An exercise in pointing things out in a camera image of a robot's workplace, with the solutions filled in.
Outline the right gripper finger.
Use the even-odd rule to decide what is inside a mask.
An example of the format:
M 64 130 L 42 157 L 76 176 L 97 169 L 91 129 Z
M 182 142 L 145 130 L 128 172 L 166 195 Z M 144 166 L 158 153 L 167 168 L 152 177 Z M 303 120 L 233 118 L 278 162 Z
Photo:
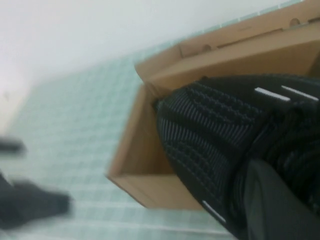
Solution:
M 239 240 L 318 240 L 320 217 L 288 188 L 268 163 L 247 166 L 244 195 L 246 226 Z

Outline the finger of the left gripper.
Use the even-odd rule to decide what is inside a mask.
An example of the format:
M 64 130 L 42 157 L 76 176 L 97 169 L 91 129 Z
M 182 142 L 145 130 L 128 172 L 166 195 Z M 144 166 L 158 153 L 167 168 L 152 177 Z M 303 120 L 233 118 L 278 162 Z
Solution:
M 23 226 L 29 222 L 67 215 L 71 197 L 47 191 L 29 181 L 9 182 L 0 176 L 0 224 Z
M 26 151 L 25 144 L 19 139 L 1 138 L 1 153 L 22 153 Z

